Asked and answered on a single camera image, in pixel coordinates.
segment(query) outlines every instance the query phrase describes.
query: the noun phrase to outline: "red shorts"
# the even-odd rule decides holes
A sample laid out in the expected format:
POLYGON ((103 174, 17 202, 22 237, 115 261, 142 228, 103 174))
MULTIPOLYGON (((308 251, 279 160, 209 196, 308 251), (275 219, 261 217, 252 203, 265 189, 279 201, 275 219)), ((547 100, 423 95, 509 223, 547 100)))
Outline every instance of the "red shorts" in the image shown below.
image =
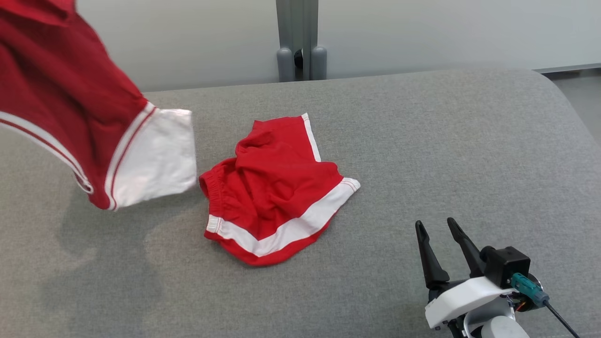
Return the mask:
POLYGON ((226 159, 200 176, 206 238, 250 265, 285 261, 312 244, 359 189, 322 162, 307 114, 255 121, 226 159))

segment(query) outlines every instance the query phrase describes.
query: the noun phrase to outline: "cable connector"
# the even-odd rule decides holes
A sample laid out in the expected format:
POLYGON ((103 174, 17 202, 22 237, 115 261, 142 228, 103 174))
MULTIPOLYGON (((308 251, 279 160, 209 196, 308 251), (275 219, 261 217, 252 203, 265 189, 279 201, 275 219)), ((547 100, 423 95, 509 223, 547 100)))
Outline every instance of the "cable connector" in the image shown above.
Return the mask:
POLYGON ((545 301, 549 301, 549 295, 543 291, 543 288, 522 274, 513 274, 511 286, 530 298, 537 307, 543 307, 545 301))

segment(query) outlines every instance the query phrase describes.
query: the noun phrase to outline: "white wall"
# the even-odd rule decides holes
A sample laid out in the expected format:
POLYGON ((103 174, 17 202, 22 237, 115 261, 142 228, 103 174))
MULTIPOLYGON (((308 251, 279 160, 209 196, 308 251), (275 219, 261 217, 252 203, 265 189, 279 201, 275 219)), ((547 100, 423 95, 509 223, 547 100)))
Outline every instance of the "white wall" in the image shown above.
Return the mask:
POLYGON ((274 0, 78 0, 142 91, 278 81, 274 0))
POLYGON ((599 0, 321 0, 328 78, 601 62, 599 0))

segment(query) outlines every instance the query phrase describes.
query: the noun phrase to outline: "white cuff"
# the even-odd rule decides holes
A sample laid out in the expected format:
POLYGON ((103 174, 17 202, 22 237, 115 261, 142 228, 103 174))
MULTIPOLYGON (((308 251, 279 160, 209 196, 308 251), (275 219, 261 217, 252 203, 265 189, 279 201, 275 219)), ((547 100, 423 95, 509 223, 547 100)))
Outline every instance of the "white cuff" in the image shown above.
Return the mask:
POLYGON ((123 135, 108 170, 109 209, 178 194, 197 183, 192 113, 151 103, 123 135))

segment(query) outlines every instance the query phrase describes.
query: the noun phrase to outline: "gray cushion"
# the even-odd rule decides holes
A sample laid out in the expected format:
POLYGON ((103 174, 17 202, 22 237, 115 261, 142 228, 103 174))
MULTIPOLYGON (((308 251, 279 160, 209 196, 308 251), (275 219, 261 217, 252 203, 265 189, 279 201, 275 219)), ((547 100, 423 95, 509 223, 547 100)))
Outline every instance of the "gray cushion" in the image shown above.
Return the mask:
MULTIPOLYGON (((251 268, 203 237, 200 189, 118 212, 65 165, 0 132, 0 337, 450 337, 427 326, 414 223, 452 279, 447 229, 512 245, 551 304, 601 336, 601 150, 560 91, 527 70, 451 70, 147 93, 194 112, 199 173, 254 119, 311 118, 324 161, 361 189, 313 245, 251 268)), ((517 315, 531 337, 567 331, 517 315)))

